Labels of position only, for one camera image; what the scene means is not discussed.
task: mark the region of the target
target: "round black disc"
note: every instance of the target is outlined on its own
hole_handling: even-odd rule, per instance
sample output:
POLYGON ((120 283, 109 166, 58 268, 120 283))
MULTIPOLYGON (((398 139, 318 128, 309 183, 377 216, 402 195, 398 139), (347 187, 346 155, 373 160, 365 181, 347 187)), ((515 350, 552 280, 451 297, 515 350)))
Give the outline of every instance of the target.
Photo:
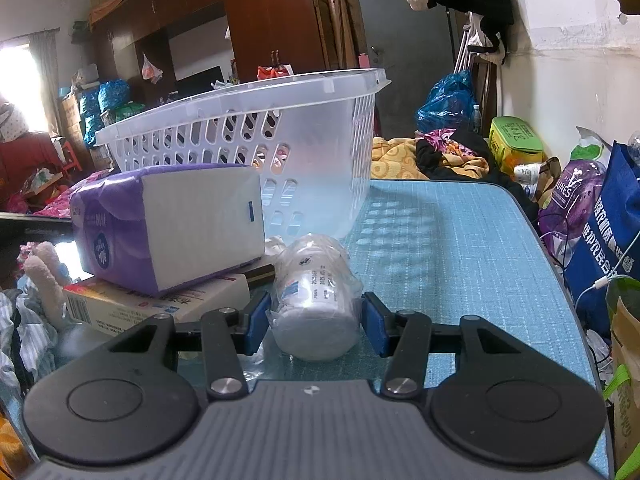
POLYGON ((560 369, 470 367, 436 388, 431 416, 453 444, 490 462, 538 468, 583 458, 602 431, 602 417, 590 415, 604 405, 560 369))
POLYGON ((24 403, 39 453, 92 466, 158 453, 179 440, 197 414, 190 384, 144 354, 80 359, 39 381, 24 403))

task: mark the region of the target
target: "plastic bottle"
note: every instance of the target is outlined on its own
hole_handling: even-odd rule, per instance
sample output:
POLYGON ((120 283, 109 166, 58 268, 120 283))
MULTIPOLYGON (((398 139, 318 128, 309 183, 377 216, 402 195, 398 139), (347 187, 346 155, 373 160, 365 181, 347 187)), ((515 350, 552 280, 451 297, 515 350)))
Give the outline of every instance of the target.
POLYGON ((471 127, 476 134, 482 134, 482 114, 480 113, 480 105, 474 105, 474 112, 471 115, 471 127))
POLYGON ((278 257, 275 295, 267 314, 280 349, 305 361, 329 361, 360 337, 362 283, 338 240, 305 235, 278 257))
POLYGON ((635 132, 631 137, 629 137, 629 142, 626 146, 629 156, 638 166, 640 166, 640 131, 635 132))

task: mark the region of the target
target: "water bottle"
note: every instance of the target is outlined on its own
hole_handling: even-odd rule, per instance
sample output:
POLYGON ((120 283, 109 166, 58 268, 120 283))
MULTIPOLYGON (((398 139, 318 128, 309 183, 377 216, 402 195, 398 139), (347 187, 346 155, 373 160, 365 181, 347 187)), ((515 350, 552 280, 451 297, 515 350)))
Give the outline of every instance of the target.
POLYGON ((629 137, 626 144, 629 156, 634 160, 637 166, 640 166, 640 131, 635 132, 629 137))
POLYGON ((476 134, 482 134, 482 114, 480 113, 480 105, 474 105, 474 112, 471 115, 471 127, 476 134))

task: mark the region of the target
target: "red stool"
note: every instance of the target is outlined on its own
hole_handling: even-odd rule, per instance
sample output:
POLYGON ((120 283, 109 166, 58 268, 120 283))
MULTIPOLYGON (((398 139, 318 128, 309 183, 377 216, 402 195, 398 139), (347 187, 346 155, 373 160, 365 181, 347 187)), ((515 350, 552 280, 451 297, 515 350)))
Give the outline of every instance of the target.
POLYGON ((78 170, 78 172, 81 173, 82 166, 80 166, 78 158, 76 157, 76 152, 74 151, 71 143, 68 140, 66 140, 62 145, 62 153, 64 153, 66 160, 63 168, 65 173, 68 174, 68 172, 73 169, 78 170))

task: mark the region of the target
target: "white wall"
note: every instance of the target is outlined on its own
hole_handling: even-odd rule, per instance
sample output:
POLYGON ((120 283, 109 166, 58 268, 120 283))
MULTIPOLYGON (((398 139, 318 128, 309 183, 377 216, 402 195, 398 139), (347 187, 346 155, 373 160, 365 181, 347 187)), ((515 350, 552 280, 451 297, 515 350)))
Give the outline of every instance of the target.
POLYGON ((69 86, 78 68, 92 62, 90 49, 71 44, 74 21, 86 20, 89 8, 89 0, 0 0, 0 41, 59 27, 56 36, 59 86, 69 86))
POLYGON ((231 41, 225 39, 226 27, 223 16, 169 40, 178 81, 215 66, 220 66, 225 81, 228 80, 234 51, 231 41))
POLYGON ((526 119, 568 160, 576 125, 605 140, 640 130, 640 16, 616 0, 517 0, 516 52, 502 67, 502 112, 526 119))

